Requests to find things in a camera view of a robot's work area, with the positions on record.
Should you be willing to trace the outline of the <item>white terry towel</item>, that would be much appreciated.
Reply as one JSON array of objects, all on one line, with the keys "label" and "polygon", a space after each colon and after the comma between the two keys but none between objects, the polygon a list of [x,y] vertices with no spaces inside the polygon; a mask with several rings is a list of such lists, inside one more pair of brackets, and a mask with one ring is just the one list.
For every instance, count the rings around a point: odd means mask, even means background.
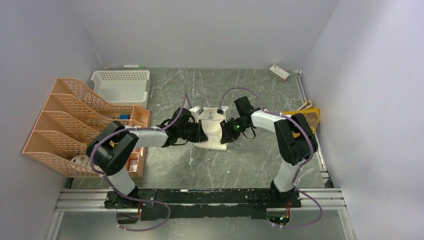
[{"label": "white terry towel", "polygon": [[218,107],[203,107],[204,112],[199,117],[194,117],[196,122],[201,121],[202,128],[208,137],[205,142],[193,143],[192,145],[197,148],[226,151],[228,143],[221,144],[222,129],[220,122],[229,120],[232,117],[231,110],[229,109],[226,115],[217,113]]}]

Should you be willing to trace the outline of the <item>yellow grey patterned towel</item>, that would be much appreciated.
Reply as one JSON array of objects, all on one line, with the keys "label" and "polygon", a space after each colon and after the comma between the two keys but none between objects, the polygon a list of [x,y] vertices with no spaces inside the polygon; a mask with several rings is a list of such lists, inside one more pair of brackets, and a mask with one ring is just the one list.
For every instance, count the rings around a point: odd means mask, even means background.
[{"label": "yellow grey patterned towel", "polygon": [[284,115],[303,114],[313,133],[316,132],[321,120],[320,109],[318,107],[314,107],[312,101],[310,100],[307,100],[297,110],[283,111],[282,114]]}]

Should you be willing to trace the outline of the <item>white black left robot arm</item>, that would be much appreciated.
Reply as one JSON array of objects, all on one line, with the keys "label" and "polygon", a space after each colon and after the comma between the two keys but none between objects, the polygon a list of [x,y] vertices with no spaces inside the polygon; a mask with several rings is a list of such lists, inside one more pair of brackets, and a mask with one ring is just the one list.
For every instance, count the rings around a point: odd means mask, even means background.
[{"label": "white black left robot arm", "polygon": [[97,166],[98,173],[104,175],[119,193],[118,201],[124,207],[132,208],[138,203],[139,189],[125,166],[133,150],[177,146],[178,140],[185,143],[208,140],[202,122],[196,121],[184,107],[178,108],[171,118],[154,127],[131,127],[114,120],[88,144],[86,155],[90,165]]}]

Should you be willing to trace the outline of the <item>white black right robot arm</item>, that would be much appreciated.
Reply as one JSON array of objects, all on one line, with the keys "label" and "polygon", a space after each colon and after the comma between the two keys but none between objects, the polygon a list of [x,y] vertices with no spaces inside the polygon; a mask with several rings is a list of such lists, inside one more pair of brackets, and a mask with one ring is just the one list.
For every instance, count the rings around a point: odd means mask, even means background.
[{"label": "white black right robot arm", "polygon": [[247,129],[265,129],[275,134],[282,162],[270,184],[270,202],[282,207],[296,192],[295,182],[301,168],[311,160],[318,143],[306,117],[301,113],[284,115],[264,108],[254,108],[244,96],[235,100],[238,118],[220,122],[221,143],[230,143]]}]

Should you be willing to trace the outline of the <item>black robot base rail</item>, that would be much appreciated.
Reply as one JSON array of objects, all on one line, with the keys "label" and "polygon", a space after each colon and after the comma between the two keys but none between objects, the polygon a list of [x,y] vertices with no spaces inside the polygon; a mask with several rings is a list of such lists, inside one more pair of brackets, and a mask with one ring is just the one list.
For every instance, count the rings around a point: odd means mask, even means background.
[{"label": "black robot base rail", "polygon": [[141,188],[138,191],[138,198],[143,200],[141,203],[109,191],[104,208],[140,211],[141,221],[152,221],[166,217],[266,219],[268,209],[301,207],[298,191],[283,200],[272,199],[270,193],[270,188]]}]

